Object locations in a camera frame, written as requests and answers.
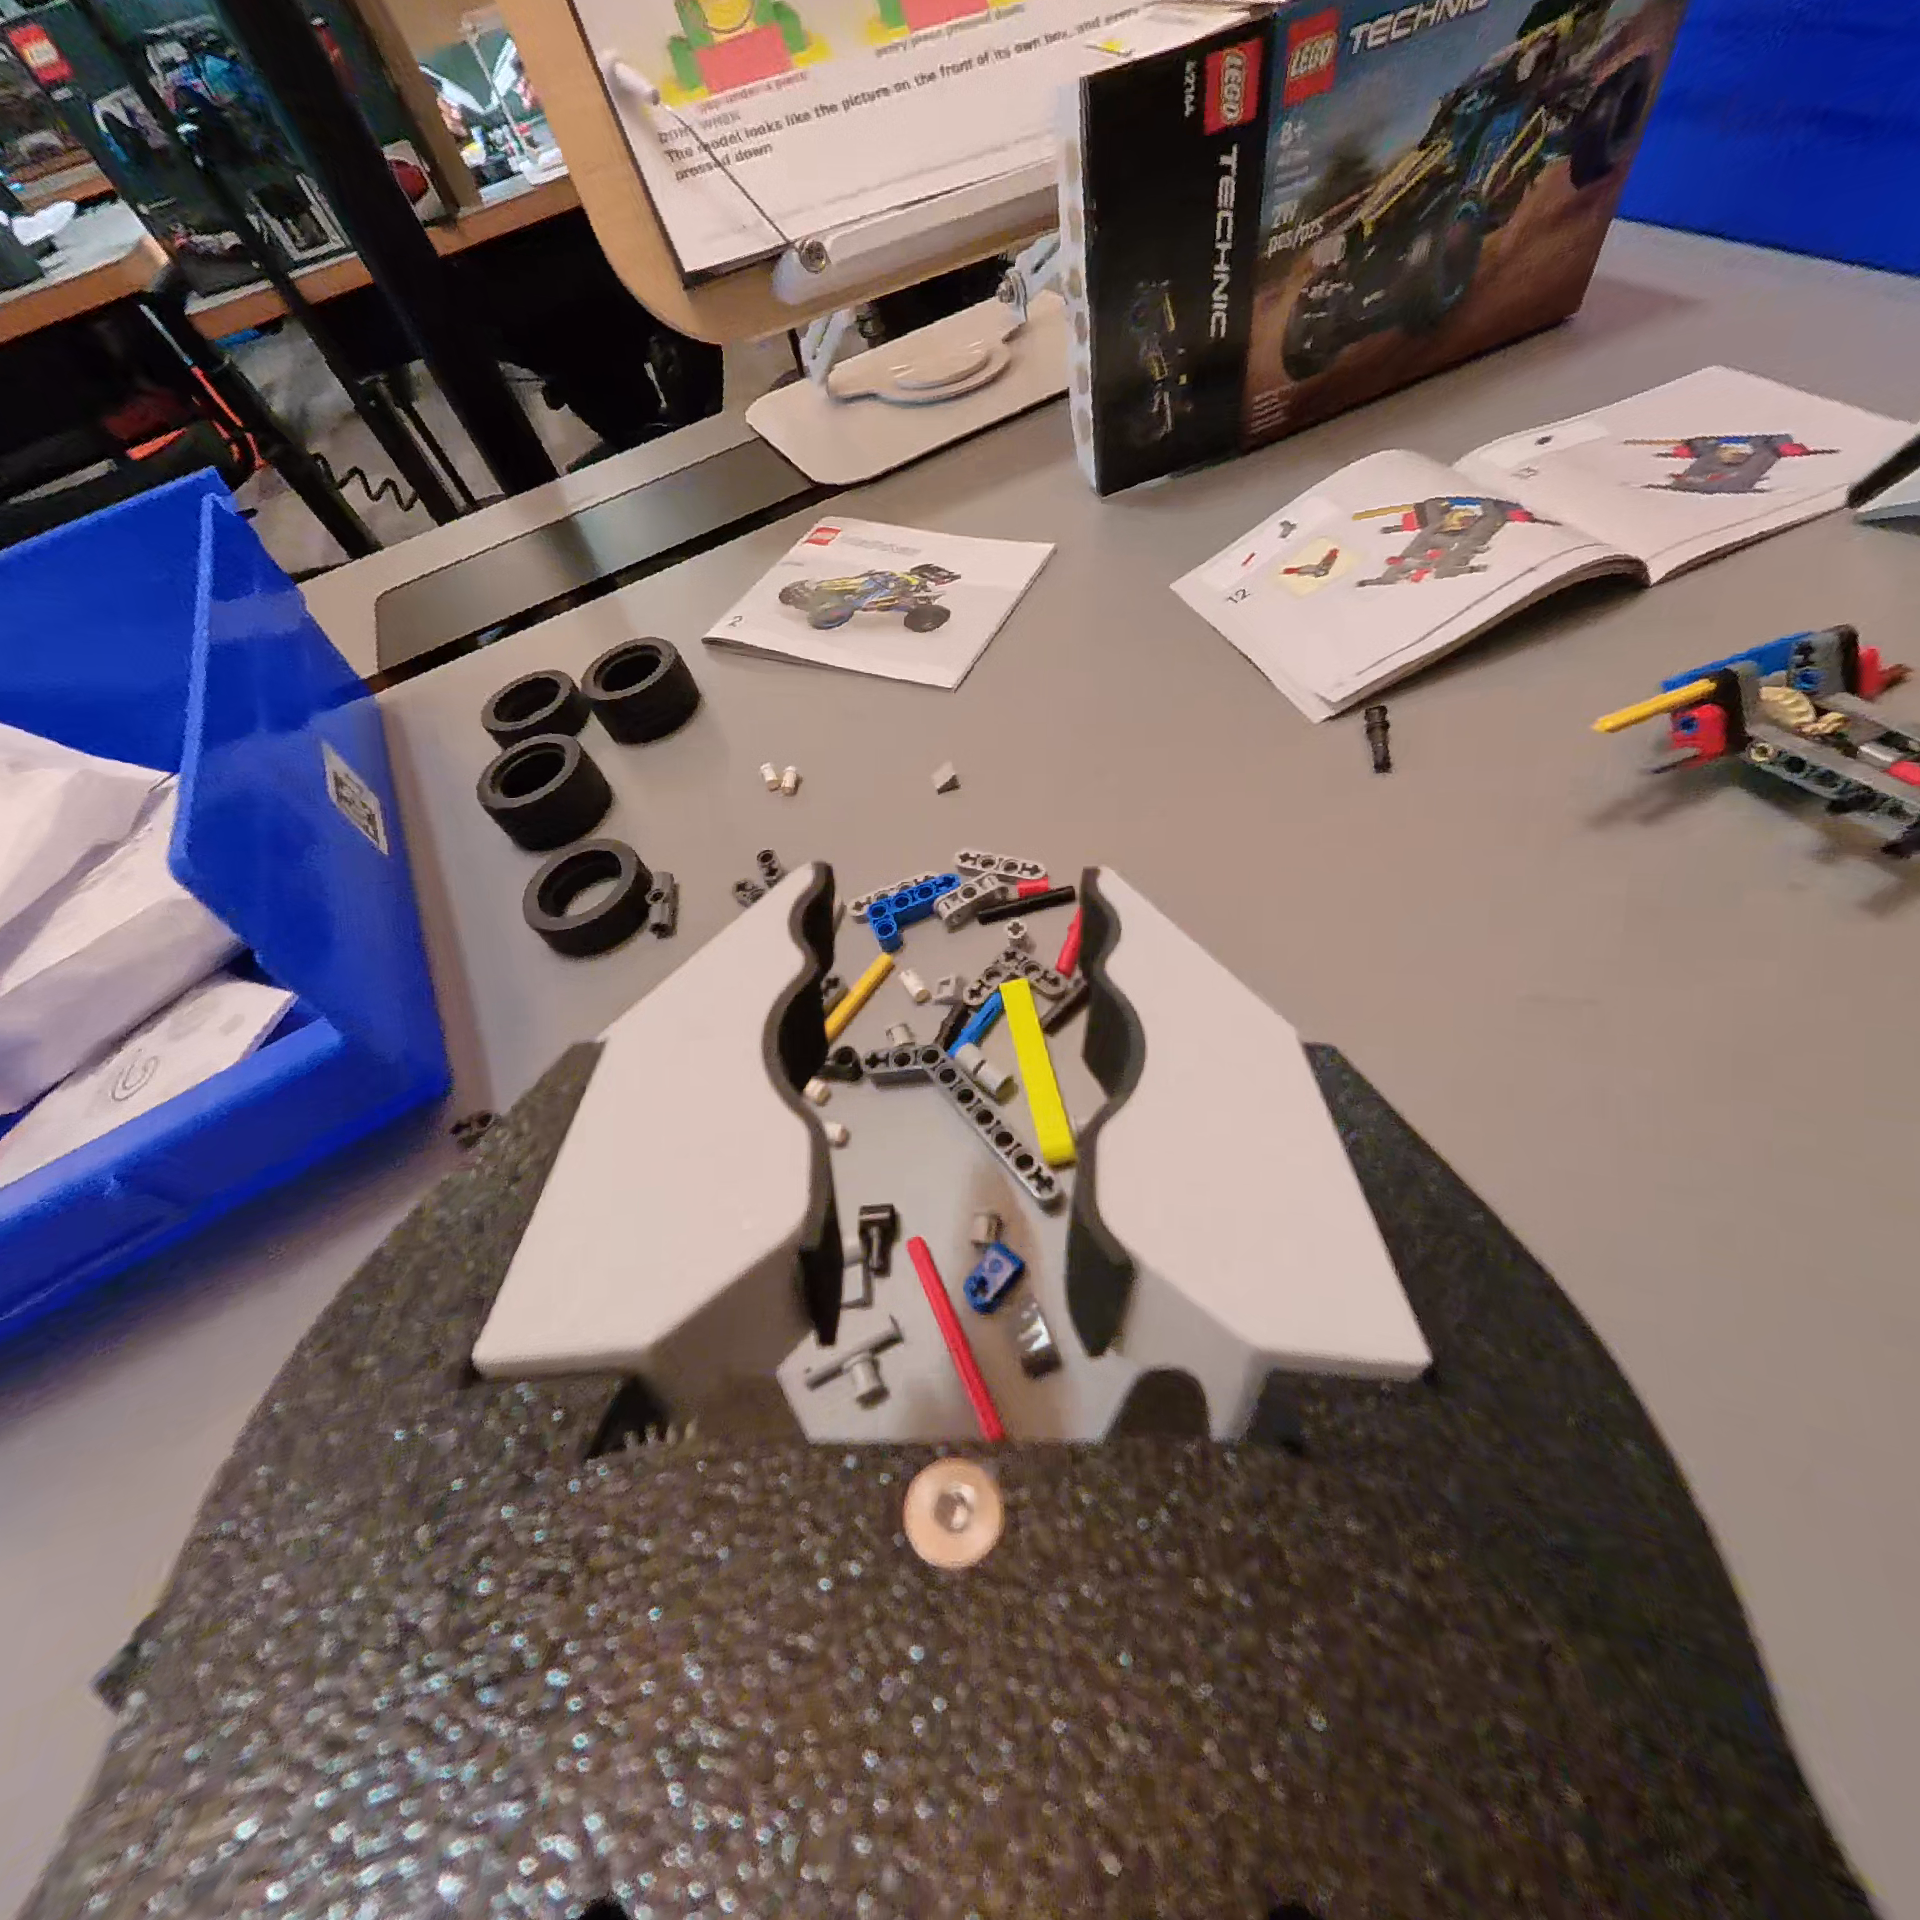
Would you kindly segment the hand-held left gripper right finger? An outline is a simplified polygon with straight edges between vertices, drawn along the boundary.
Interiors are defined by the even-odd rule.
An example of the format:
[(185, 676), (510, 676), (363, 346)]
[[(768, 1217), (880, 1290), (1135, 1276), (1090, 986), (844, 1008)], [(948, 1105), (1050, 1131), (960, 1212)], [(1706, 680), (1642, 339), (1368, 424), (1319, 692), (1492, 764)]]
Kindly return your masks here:
[(1066, 1242), (1081, 1352), (1188, 1380), (1217, 1443), (1279, 1376), (1422, 1380), (1428, 1340), (1294, 1021), (1116, 868), (1079, 884), (1100, 1088)]

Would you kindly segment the pile of lego pieces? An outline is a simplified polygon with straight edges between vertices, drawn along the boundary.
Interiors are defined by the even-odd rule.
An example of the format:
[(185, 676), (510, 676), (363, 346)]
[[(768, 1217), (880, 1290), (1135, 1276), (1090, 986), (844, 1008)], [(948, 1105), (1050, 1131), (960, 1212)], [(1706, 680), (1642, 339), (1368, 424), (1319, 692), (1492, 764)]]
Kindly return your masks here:
[(992, 912), (1041, 866), (984, 855), (858, 895), (834, 919), (824, 987), (826, 1121), (846, 1236), (830, 1344), (806, 1336), (777, 1365), (809, 1443), (1090, 1443), (1137, 1369), (1090, 1357), (1068, 1305), (1073, 1165), (1044, 1155), (1027, 1105), (1022, 1037), (1047, 1047), (1050, 1117), (1073, 1117), (1056, 1016), (1079, 977), (1047, 969), (1031, 919)]

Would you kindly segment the partly built lego vehicle chassis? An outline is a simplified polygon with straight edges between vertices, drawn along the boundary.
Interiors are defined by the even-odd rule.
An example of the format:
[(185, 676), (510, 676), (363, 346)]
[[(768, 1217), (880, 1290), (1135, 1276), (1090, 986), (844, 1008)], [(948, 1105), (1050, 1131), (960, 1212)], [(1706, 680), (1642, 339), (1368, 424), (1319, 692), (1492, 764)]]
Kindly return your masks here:
[(1835, 625), (1744, 648), (1603, 713), (1598, 736), (1664, 728), (1650, 773), (1735, 765), (1864, 831), (1891, 863), (1919, 857), (1919, 732), (1883, 701), (1915, 668)]

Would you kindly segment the long yellow lego beam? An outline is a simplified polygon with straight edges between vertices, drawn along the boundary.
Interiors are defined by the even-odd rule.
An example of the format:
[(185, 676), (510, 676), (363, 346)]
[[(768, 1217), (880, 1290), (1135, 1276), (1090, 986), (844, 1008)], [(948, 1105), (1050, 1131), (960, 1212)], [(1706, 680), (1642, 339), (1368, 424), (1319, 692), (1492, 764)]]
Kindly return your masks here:
[(1042, 1034), (1034, 984), (1027, 977), (1012, 977), (999, 987), (999, 1004), (1008, 1040), (1016, 1049), (1016, 1069), (1041, 1160), (1050, 1168), (1074, 1165), (1078, 1146), (1073, 1121), (1051, 1066), (1047, 1035)]

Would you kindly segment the black rubber lego tire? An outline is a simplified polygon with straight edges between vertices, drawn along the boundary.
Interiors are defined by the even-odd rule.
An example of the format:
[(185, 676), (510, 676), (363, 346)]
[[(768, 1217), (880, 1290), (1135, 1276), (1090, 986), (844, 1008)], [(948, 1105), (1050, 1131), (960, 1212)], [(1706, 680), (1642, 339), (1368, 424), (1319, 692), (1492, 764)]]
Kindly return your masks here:
[(615, 791), (569, 733), (529, 736), (483, 770), (475, 801), (494, 827), (526, 853), (584, 841), (607, 821)]
[(657, 873), (625, 841), (588, 840), (551, 855), (521, 895), (529, 930), (563, 959), (625, 947), (654, 917)]
[(593, 719), (579, 682), (556, 668), (510, 680), (483, 705), (481, 725), (500, 751), (536, 736), (579, 736)]
[(681, 650), (659, 636), (607, 650), (584, 672), (580, 689), (598, 725), (625, 748), (678, 733), (704, 699)]

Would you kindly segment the closed lego instruction booklet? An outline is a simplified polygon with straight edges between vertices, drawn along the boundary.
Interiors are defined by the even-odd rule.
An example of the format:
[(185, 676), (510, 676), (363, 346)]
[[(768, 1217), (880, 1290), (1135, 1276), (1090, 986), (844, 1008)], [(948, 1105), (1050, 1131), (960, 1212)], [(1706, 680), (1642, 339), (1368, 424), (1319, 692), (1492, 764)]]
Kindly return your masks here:
[(710, 627), (704, 643), (954, 690), (1051, 556), (1050, 541), (830, 513)]

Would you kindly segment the lego set cardboard box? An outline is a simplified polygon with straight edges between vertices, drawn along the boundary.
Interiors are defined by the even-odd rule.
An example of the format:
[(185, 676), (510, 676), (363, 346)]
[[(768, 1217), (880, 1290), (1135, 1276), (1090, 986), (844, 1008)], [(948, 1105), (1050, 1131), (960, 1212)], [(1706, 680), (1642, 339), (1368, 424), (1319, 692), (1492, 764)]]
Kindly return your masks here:
[(1081, 77), (1100, 496), (1568, 321), (1676, 3), (1307, 3)]

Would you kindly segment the white paper bag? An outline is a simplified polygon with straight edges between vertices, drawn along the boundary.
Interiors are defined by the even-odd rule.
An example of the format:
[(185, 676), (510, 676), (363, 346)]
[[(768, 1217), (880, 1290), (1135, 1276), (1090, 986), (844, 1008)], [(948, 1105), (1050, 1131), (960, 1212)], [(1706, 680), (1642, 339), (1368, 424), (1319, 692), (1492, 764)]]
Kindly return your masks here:
[(243, 954), (174, 875), (178, 778), (2, 728), (2, 1115)]
[(4, 1131), (2, 1186), (154, 1113), (271, 1043), (298, 1008), (280, 986), (220, 972), (159, 1010), (99, 1060), (47, 1090)]

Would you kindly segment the blue plastic bin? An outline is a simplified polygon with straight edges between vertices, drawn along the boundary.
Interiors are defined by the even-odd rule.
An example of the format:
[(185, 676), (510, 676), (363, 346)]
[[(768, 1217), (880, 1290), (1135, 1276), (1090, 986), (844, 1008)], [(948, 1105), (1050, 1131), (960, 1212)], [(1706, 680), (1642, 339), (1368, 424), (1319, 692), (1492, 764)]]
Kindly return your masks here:
[(170, 864), (292, 1024), (4, 1189), (2, 1340), (451, 1088), (377, 699), (216, 475), (2, 559), (4, 722), (178, 775)]

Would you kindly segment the white stand base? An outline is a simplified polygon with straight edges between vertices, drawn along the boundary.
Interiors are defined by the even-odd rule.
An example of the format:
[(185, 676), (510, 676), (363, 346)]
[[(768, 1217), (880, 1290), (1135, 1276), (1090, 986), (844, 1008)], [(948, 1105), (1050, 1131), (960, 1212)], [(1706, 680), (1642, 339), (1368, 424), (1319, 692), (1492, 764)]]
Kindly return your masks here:
[(809, 482), (848, 489), (1064, 397), (1071, 339), (1058, 292), (988, 299), (768, 392), (745, 421)]

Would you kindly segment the curved plywood display stand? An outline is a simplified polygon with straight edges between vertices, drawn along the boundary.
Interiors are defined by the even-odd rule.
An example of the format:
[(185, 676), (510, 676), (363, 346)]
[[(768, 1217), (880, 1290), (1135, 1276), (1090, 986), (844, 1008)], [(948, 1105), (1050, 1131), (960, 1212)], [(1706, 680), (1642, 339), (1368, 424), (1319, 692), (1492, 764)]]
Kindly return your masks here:
[(832, 252), (807, 247), (683, 281), (569, 5), (504, 5), (500, 11), (608, 265), (654, 317), (710, 346), (795, 329), (834, 309), (897, 296), (1016, 252), (1056, 225), (1055, 127), (1050, 161), (1025, 183), (929, 202), (887, 225), (841, 231)]

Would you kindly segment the white perforated panel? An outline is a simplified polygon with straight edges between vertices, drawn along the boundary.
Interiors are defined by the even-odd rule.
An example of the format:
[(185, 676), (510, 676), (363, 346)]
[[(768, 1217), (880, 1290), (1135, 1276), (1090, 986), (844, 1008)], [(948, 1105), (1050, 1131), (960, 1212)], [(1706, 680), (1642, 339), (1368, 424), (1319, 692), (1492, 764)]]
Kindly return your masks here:
[(1094, 303), (1089, 292), (1089, 187), (1081, 83), (1058, 88), (1058, 253), (1056, 283), (1066, 312), (1068, 405), (1079, 471), (1098, 488), (1098, 427), (1094, 381)]

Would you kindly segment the printed paper sheet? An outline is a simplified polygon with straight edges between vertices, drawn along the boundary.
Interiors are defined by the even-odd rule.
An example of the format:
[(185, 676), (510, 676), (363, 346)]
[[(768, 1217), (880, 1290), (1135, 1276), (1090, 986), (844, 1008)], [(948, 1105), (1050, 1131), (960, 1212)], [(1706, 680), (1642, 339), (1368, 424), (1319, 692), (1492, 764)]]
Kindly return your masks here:
[(569, 5), (683, 281), (832, 252), (1050, 161), (1073, 83), (1234, 5)]

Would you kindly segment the wooden background table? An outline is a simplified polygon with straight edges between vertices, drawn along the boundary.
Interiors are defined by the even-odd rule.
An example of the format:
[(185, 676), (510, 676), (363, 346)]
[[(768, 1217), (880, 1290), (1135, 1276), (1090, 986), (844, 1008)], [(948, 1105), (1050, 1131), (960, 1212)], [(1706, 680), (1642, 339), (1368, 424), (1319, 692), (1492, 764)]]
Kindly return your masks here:
[[(435, 252), (462, 257), (564, 213), (584, 211), (567, 172), (551, 179), (491, 187), (478, 209), (430, 225)], [(107, 307), (155, 292), (170, 272), (167, 253), (154, 242), (130, 209), (100, 209), (100, 218), (76, 221), (76, 245), (42, 279), (2, 296), (2, 344), (15, 346), (40, 331), (82, 321)], [(193, 296), (185, 303), (193, 327), (206, 340), (284, 321), (288, 303), (267, 281), (250, 281), (222, 296)]]

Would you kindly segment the blue backdrop panel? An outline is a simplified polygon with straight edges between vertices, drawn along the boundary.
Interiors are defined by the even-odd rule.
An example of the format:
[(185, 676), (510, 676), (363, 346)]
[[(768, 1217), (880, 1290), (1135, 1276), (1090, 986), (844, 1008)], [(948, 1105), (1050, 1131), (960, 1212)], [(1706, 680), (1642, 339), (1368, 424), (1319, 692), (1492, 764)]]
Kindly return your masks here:
[(1919, 5), (1690, 5), (1618, 218), (1915, 276)]

